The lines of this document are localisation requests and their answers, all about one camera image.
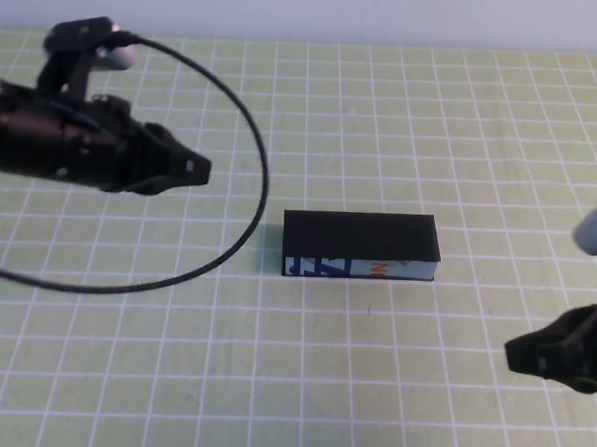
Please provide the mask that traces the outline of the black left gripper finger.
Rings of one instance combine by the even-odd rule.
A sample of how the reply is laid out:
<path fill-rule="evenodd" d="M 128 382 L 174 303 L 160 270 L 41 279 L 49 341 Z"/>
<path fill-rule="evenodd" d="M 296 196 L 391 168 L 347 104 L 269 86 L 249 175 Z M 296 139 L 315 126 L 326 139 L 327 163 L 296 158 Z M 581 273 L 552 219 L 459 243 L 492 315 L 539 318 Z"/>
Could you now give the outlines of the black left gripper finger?
<path fill-rule="evenodd" d="M 143 180 L 139 179 L 115 184 L 109 189 L 109 193 L 117 194 L 127 192 L 131 194 L 155 196 L 164 191 L 166 192 L 180 186 L 181 183 L 178 179 L 173 179 L 166 176 L 157 176 Z"/>
<path fill-rule="evenodd" d="M 206 185 L 212 162 L 182 144 L 166 127 L 146 122 L 134 164 L 146 182 Z"/>

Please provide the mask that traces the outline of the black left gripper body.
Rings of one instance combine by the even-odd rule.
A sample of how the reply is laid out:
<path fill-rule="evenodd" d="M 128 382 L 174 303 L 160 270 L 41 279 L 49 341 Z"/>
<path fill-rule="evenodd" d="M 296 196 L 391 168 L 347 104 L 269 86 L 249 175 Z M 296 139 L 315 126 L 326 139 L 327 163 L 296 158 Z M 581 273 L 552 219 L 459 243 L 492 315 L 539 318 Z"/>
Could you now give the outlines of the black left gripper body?
<path fill-rule="evenodd" d="M 111 95 L 73 103 L 15 88 L 9 171 L 108 192 L 145 182 L 146 142 L 131 103 Z"/>

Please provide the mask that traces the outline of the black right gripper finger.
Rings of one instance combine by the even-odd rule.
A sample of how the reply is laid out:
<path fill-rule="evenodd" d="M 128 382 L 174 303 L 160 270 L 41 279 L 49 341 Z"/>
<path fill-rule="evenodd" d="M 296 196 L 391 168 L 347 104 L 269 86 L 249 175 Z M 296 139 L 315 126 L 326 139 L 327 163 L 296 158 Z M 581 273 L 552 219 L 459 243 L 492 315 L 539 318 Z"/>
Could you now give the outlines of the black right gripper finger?
<path fill-rule="evenodd" d="M 548 351 L 546 378 L 580 394 L 597 393 L 597 345 L 578 343 Z"/>
<path fill-rule="evenodd" d="M 573 308 L 551 324 L 520 335 L 504 344 L 508 369 L 515 373 L 545 378 L 547 356 L 552 347 L 582 343 L 592 345 L 597 304 Z"/>

